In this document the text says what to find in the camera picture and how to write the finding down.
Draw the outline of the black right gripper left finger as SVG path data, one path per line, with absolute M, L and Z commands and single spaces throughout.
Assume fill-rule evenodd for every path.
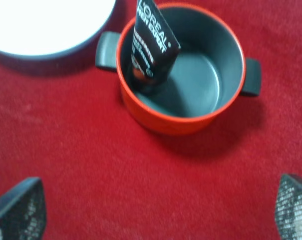
M 41 240 L 46 222 L 41 178 L 27 177 L 0 196 L 0 240 Z

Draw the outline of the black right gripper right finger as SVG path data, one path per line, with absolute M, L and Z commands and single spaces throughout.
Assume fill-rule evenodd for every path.
M 302 177 L 296 174 L 281 176 L 275 223 L 282 240 L 302 240 Z

